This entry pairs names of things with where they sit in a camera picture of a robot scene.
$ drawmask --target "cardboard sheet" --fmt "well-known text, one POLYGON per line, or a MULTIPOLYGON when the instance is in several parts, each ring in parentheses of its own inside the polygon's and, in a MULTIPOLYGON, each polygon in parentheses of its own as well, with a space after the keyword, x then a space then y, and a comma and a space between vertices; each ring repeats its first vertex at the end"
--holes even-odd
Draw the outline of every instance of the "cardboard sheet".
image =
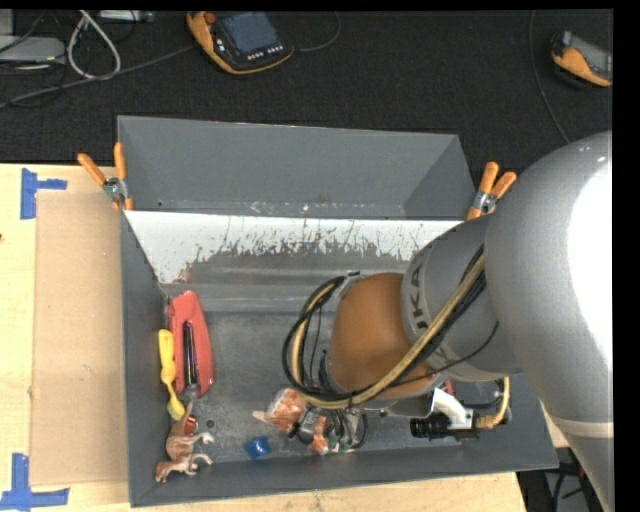
POLYGON ((118 230, 86 175, 38 192, 31 485, 127 478, 118 230))

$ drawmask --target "black floor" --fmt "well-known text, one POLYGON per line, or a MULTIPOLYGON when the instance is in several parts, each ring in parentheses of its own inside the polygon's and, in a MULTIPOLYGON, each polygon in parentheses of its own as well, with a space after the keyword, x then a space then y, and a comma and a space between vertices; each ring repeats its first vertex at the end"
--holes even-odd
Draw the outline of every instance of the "black floor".
MULTIPOLYGON (((488 160, 520 172, 567 140, 612 128, 613 87, 567 83, 554 73, 550 54, 550 39, 561 30, 613 51, 612 9, 278 12, 274 25, 297 48, 337 37, 242 77, 222 71, 196 46, 186 11, 155 13, 153 22, 135 26, 101 22, 119 41, 122 67, 185 52, 63 90, 56 86, 82 80, 69 66, 40 73, 0 68, 0 161, 75 163, 84 151, 111 164, 116 117, 132 114, 456 133, 479 181, 488 160), (43 87, 53 92, 16 99, 43 87)), ((15 10, 15 33, 25 34, 39 14, 15 10)), ((47 11, 32 34, 66 44, 79 20, 78 11, 47 11)), ((92 29, 74 57, 94 75, 113 69, 111 52, 92 29)))

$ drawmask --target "electronic device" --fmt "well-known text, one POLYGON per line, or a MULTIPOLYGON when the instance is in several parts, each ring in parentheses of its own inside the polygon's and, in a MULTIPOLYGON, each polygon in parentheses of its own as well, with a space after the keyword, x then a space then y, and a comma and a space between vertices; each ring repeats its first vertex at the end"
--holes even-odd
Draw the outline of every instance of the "electronic device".
POLYGON ((562 72, 578 84, 613 84, 613 54, 575 33, 564 30, 551 38, 551 57, 562 72))
POLYGON ((0 9, 0 62, 21 64, 64 64, 62 41, 53 37, 15 35, 13 9, 0 9))
POLYGON ((125 21, 125 22, 152 22, 156 18, 155 11, 140 11, 140 10, 112 10, 103 9, 98 12, 98 17, 104 20, 113 21, 125 21))
POLYGON ((263 11, 189 11, 187 25, 205 53, 236 75, 277 66, 294 51, 263 11))

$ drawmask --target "red stapler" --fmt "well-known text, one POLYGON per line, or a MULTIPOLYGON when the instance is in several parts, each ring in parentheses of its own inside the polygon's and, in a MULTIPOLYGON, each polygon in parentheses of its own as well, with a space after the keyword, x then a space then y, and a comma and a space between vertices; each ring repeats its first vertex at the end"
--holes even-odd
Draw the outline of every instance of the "red stapler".
POLYGON ((176 394, 195 384, 201 397, 213 384, 214 369, 209 330, 198 295, 188 290, 174 297, 167 313, 173 334, 176 394))

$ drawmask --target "yellow object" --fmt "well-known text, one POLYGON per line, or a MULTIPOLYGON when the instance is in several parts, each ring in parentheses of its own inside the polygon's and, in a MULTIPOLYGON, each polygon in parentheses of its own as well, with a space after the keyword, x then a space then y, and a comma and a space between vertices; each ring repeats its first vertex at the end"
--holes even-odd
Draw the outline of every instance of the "yellow object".
POLYGON ((509 377, 503 377, 504 390, 502 392, 502 401, 500 402, 500 408, 495 414, 489 416, 481 416, 478 418, 476 427, 479 429, 492 429, 496 425, 500 425, 504 419, 504 415, 507 412, 509 406, 509 399, 511 398, 511 379, 509 377))
POLYGON ((176 363, 173 360, 173 334, 168 329, 158 331, 158 347, 160 348, 160 380, 169 391, 169 403, 167 410, 174 420, 179 420, 184 415, 184 406, 178 399, 173 389, 173 381, 176 379, 176 363))

